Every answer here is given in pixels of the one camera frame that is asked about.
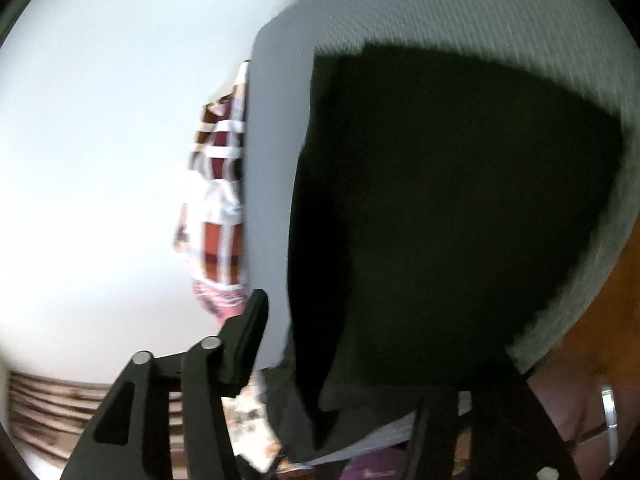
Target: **gray garment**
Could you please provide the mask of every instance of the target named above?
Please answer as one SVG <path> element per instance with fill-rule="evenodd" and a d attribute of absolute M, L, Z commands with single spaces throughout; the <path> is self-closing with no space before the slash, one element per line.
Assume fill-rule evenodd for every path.
<path fill-rule="evenodd" d="M 358 52 L 365 41 L 429 46 L 523 68 L 618 112 L 631 132 L 589 250 L 537 323 L 509 348 L 527 370 L 593 301 L 638 214 L 640 52 L 607 0 L 301 0 L 268 23 L 254 45 L 245 156 L 250 285 L 263 288 L 271 305 L 258 368 L 279 362 L 289 326 L 289 216 L 314 53 Z M 410 428 L 405 417 L 332 460 L 406 440 Z"/>

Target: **brown curtain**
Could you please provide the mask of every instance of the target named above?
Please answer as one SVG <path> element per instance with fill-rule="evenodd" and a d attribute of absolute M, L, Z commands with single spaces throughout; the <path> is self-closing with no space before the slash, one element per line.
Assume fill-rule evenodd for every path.
<path fill-rule="evenodd" d="M 108 384 L 68 383 L 12 372 L 9 416 L 13 439 L 50 464 L 64 468 L 87 422 L 109 388 Z M 245 404 L 247 396 L 255 395 L 254 389 L 252 381 L 243 391 Z M 233 440 L 236 440 L 247 417 L 243 416 L 241 409 L 236 409 L 233 401 L 229 401 L 225 402 L 225 417 Z M 186 479 L 180 393 L 171 394 L 169 411 L 174 479 Z M 279 449 L 277 440 L 265 439 L 265 456 L 272 458 Z M 288 463 L 283 466 L 283 472 L 291 469 Z"/>

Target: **checkered cloth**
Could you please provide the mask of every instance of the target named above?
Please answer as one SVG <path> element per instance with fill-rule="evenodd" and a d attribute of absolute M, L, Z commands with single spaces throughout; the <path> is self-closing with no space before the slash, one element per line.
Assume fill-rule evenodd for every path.
<path fill-rule="evenodd" d="M 193 290 L 220 324 L 244 310 L 242 147 L 249 62 L 231 94 L 204 107 L 188 166 L 174 249 L 187 257 Z"/>

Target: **striped curtain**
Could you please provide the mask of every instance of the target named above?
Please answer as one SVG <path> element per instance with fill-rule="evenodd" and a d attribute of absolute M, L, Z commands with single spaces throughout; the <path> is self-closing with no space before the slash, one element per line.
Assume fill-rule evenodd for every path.
<path fill-rule="evenodd" d="M 50 464 L 64 468 L 82 431 L 104 399 L 108 384 L 53 381 L 11 373 L 10 431 L 13 439 Z M 174 479 L 188 478 L 180 393 L 170 394 L 170 446 Z M 258 467 L 267 465 L 280 444 L 266 422 L 252 381 L 237 399 L 223 399 L 232 445 Z M 283 472 L 292 466 L 285 462 Z"/>

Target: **plaid fabric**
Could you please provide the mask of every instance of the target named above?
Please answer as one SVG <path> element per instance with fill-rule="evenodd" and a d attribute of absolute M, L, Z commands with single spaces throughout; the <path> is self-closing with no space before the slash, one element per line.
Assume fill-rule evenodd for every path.
<path fill-rule="evenodd" d="M 188 165 L 174 249 L 190 263 L 193 290 L 220 323 L 244 309 L 242 148 L 249 62 L 231 94 L 208 103 Z"/>

